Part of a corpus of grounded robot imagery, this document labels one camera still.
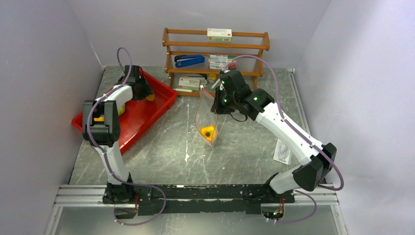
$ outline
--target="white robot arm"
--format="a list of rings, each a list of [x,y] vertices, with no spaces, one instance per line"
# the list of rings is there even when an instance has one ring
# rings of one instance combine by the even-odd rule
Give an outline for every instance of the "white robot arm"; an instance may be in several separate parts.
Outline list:
[[[129,66],[125,67],[125,74],[127,74]],[[131,76],[124,86],[121,81],[124,77],[120,78],[118,83],[113,87],[117,90],[105,97],[105,99],[98,105],[94,111],[93,119],[91,120],[91,133],[98,143],[99,147],[94,146],[108,175],[108,183],[112,185],[121,185],[121,182],[113,177],[109,171],[107,164],[105,163],[104,152],[106,151],[108,162],[111,169],[118,176],[119,179],[129,181],[130,173],[126,168],[124,161],[121,157],[119,149],[119,136],[120,136],[120,122],[118,118],[118,108],[121,108],[126,102],[134,100],[154,99],[153,92],[144,79],[144,76],[140,74],[141,68],[139,66],[132,66]],[[87,132],[88,113],[91,111],[93,104],[97,100],[86,100],[83,106],[83,137],[85,140],[91,142]]]
[[[333,161],[337,152],[336,147],[331,143],[323,145],[303,131],[284,112],[282,113],[284,118],[281,117],[274,99],[262,89],[252,92],[239,71],[231,70],[222,74],[220,81],[221,86],[216,89],[211,111],[217,114],[230,114],[238,110],[241,114],[249,116],[274,133],[294,153],[300,163],[286,172],[272,176],[269,185],[273,191],[278,194],[296,188],[313,191],[331,170],[331,165],[319,150]],[[312,144],[294,131],[287,121]]]

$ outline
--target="clear plastic bag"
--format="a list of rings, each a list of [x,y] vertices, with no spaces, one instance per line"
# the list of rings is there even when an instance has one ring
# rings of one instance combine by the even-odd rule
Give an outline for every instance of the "clear plastic bag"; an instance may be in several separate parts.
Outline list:
[[[200,86],[200,103],[195,114],[195,126],[202,138],[213,146],[217,139],[218,130],[216,125],[218,123],[218,114],[210,111],[215,98],[207,92],[204,87]]]

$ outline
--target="cable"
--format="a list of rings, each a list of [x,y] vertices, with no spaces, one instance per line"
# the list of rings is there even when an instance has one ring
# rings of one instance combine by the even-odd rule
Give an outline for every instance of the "cable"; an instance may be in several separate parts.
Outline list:
[[[245,122],[246,120],[248,120],[248,116],[245,115],[245,120],[238,120],[236,118],[233,117],[232,113],[229,113],[231,115],[231,117],[233,118],[233,120],[238,121],[238,122]]]
[[[305,217],[303,217],[301,219],[294,219],[294,220],[287,220],[287,221],[285,221],[285,220],[282,220],[282,221],[279,220],[279,221],[277,221],[277,223],[279,223],[279,224],[298,223],[298,222],[304,221],[304,220],[312,217],[316,213],[316,211],[317,211],[317,202],[316,202],[316,200],[314,200],[314,198],[312,196],[310,196],[309,194],[307,194],[305,192],[301,192],[301,191],[298,191],[298,190],[294,190],[294,192],[301,193],[302,195],[309,197],[311,199],[311,201],[313,201],[313,204],[314,204],[313,212],[311,212],[309,215],[307,215],[307,216],[305,216]]]
[[[337,166],[336,166],[336,164],[334,164],[334,162],[327,156],[327,154],[326,153],[324,153],[321,149],[319,149],[315,144],[313,144],[312,143],[312,141],[311,140],[309,140],[306,136],[304,136],[289,120],[287,120],[287,119],[285,119],[284,118],[284,112],[282,111],[282,106],[281,106],[281,101],[280,101],[280,99],[279,99],[279,86],[278,86],[278,79],[277,79],[277,75],[275,74],[275,72],[274,72],[274,70],[271,68],[271,65],[270,64],[268,64],[268,62],[266,62],[265,60],[263,60],[262,58],[259,58],[259,57],[257,57],[257,56],[253,56],[253,55],[240,55],[240,56],[236,56],[235,58],[233,58],[231,61],[229,61],[226,65],[225,65],[225,67],[223,67],[223,69],[222,69],[222,71],[224,72],[224,71],[226,71],[226,69],[228,68],[228,66],[233,62],[233,61],[235,61],[235,60],[237,60],[237,59],[239,59],[239,58],[243,58],[243,57],[249,57],[249,58],[254,58],[254,59],[257,59],[257,60],[259,60],[259,61],[261,61],[262,63],[264,63],[267,67],[268,67],[268,69],[271,71],[271,73],[272,73],[272,75],[273,75],[273,77],[274,77],[274,80],[275,80],[275,102],[277,103],[277,107],[278,107],[278,112],[279,112],[279,114],[281,115],[281,118],[284,120],[284,122],[285,123],[287,123],[287,125],[294,131],[294,132],[296,132],[299,136],[301,136],[310,146],[312,146],[314,149],[316,149],[328,162],[329,162],[329,164],[334,168],[334,170],[336,171],[336,173],[337,173],[337,175],[339,176],[339,179],[340,179],[340,186],[338,187],[338,188],[335,188],[335,187],[327,187],[327,186],[324,186],[324,185],[319,185],[320,187],[322,187],[322,188],[325,188],[325,189],[329,189],[329,190],[333,190],[333,191],[340,191],[340,190],[342,190],[343,189],[343,187],[344,187],[344,185],[345,185],[345,182],[344,182],[344,179],[343,179],[343,176],[342,176],[342,174],[341,174],[341,172],[340,172],[340,170],[337,168]],[[313,212],[311,213],[311,214],[309,214],[308,216],[306,216],[306,217],[304,217],[304,218],[301,218],[301,219],[296,219],[296,220],[290,220],[290,221],[278,221],[278,223],[296,223],[296,222],[300,222],[300,221],[303,221],[303,220],[306,220],[306,219],[308,219],[308,218],[310,218],[310,217],[312,217],[315,213],[316,213],[316,210],[317,210],[317,203],[316,203],[316,201],[314,200],[314,198],[313,197],[311,197],[309,194],[307,194],[307,193],[305,193],[305,192],[301,192],[301,191],[298,191],[298,190],[294,190],[295,192],[298,192],[298,193],[301,193],[301,194],[303,194],[303,195],[305,195],[305,196],[307,196],[307,197],[309,197],[312,201],[313,201],[313,203],[314,203],[314,210],[313,210]]]
[[[126,48],[124,48],[124,47],[120,47],[120,48],[118,48],[118,50],[117,50],[117,60],[118,60],[118,64],[119,64],[119,66],[120,66],[121,70],[123,70],[123,68],[122,68],[122,64],[121,64],[121,62],[120,62],[120,60],[119,60],[119,51],[120,51],[120,50],[124,50],[124,51],[127,53],[128,58],[130,59],[130,67],[129,67],[129,69],[128,69],[128,73],[127,73],[127,75],[125,76],[125,79],[124,79],[124,81],[121,83],[121,85],[119,85],[119,86],[117,86],[117,87],[113,88],[112,90],[110,90],[108,93],[106,93],[105,95],[103,95],[102,97],[100,97],[100,98],[99,98],[99,99],[95,102],[95,104],[93,104],[93,106],[92,106],[92,108],[91,108],[91,111],[90,111],[90,113],[88,114],[88,120],[87,120],[87,133],[88,133],[88,136],[89,136],[89,138],[90,138],[91,143],[92,143],[95,147],[97,147],[99,150],[101,150],[101,151],[102,151],[102,153],[103,153],[103,155],[104,155],[105,165],[107,166],[107,169],[108,169],[109,173],[110,173],[110,174],[114,177],[114,179],[116,179],[116,180],[118,180],[118,181],[120,181],[121,183],[126,184],[126,185],[137,186],[137,187],[154,188],[154,189],[158,190],[158,191],[159,191],[159,192],[163,195],[163,206],[161,207],[161,210],[160,210],[160,211],[159,211],[156,215],[154,215],[153,217],[151,217],[150,219],[148,219],[148,220],[146,220],[146,221],[144,221],[144,222],[140,222],[140,223],[123,223],[123,222],[119,221],[119,220],[116,218],[116,214],[115,214],[115,210],[114,210],[114,221],[115,221],[116,223],[121,224],[121,225],[126,225],[126,226],[136,226],[136,225],[146,224],[146,223],[148,223],[148,222],[150,222],[150,221],[153,221],[154,219],[156,219],[157,217],[159,217],[159,216],[160,216],[160,214],[163,212],[163,210],[164,210],[164,208],[165,208],[165,206],[166,206],[166,202],[167,202],[166,194],[163,192],[163,190],[161,190],[161,188],[159,188],[159,187],[157,187],[157,186],[154,186],[154,185],[130,183],[130,182],[127,182],[127,181],[124,181],[124,180],[120,179],[120,178],[119,178],[119,177],[118,177],[118,176],[114,173],[114,171],[112,170],[112,168],[111,168],[111,166],[110,166],[110,162],[108,161],[107,151],[106,151],[103,147],[99,146],[99,144],[98,144],[98,143],[95,141],[95,139],[93,138],[93,135],[92,135],[92,132],[91,132],[91,120],[92,120],[92,114],[93,114],[94,110],[97,108],[98,104],[99,104],[99,103],[101,103],[101,102],[102,102],[102,101],[103,101],[106,97],[108,97],[109,95],[111,95],[112,93],[114,93],[115,91],[117,91],[118,89],[120,89],[120,88],[122,88],[123,86],[125,86],[125,83],[127,82],[128,78],[130,77],[130,74],[131,74],[131,67],[133,66],[133,61],[132,61],[132,59],[131,59],[131,55],[130,55],[130,53],[128,52],[128,50],[127,50]]]

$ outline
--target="white box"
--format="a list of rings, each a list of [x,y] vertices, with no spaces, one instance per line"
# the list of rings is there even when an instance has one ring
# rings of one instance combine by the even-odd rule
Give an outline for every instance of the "white box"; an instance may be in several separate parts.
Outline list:
[[[226,42],[232,41],[232,30],[224,28],[208,28],[207,40],[211,42]]]
[[[198,91],[199,84],[200,84],[199,79],[192,79],[192,78],[187,78],[187,77],[180,77],[179,79],[180,89]]]

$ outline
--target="paper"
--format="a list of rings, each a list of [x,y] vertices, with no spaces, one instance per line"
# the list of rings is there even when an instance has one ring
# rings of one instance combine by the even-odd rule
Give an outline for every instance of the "paper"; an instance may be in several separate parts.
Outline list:
[[[286,165],[290,165],[291,163],[291,150],[279,139],[277,140],[277,145],[275,147],[274,160]]]

